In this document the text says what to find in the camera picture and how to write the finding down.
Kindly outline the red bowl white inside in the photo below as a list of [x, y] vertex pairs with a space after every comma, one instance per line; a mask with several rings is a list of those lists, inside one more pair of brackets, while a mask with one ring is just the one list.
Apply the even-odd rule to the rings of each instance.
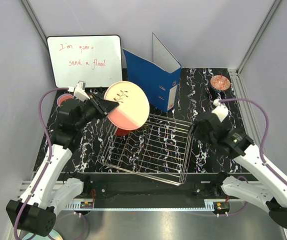
[[131, 131], [130, 130], [126, 130], [126, 129], [122, 129], [122, 128], [117, 128], [115, 135], [117, 137], [123, 137], [123, 136], [127, 136]]

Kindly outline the wire dish rack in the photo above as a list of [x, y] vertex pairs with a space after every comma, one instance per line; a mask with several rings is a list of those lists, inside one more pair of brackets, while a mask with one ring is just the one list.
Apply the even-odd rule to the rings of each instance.
[[117, 127], [110, 124], [97, 160], [112, 172], [180, 186], [188, 174], [191, 126], [184, 120], [150, 114], [142, 127], [117, 136]]

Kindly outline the pink beige plate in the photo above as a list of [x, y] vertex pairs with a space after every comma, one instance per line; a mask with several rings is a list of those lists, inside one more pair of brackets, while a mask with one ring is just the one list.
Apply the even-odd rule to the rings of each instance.
[[149, 117], [150, 104], [146, 94], [130, 81], [112, 84], [105, 92], [104, 99], [118, 103], [118, 106], [108, 114], [108, 119], [119, 129], [137, 130]]

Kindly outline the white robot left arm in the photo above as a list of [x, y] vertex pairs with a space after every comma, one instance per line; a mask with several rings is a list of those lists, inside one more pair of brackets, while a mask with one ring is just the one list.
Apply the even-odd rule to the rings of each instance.
[[86, 198], [93, 192], [91, 179], [81, 173], [73, 173], [56, 192], [53, 188], [63, 167], [78, 149], [83, 128], [93, 119], [107, 117], [118, 106], [118, 102], [94, 95], [62, 102], [54, 131], [47, 136], [48, 150], [42, 164], [25, 192], [6, 206], [15, 239], [19, 239], [18, 230], [48, 237], [57, 215], [66, 205], [75, 197]]

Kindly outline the red blue patterned bowl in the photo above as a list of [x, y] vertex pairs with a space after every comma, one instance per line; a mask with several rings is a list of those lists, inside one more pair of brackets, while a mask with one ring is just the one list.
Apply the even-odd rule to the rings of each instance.
[[210, 79], [210, 85], [216, 92], [224, 92], [231, 87], [231, 81], [223, 75], [214, 75]]

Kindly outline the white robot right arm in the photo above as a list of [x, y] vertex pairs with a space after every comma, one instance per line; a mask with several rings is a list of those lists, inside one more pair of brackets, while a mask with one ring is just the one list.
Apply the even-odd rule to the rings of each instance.
[[224, 118], [222, 114], [204, 112], [193, 122], [189, 135], [243, 166], [263, 187], [220, 172], [210, 182], [211, 194], [215, 198], [236, 197], [257, 206], [287, 229], [287, 176], [260, 153], [260, 148], [244, 130], [224, 128]]

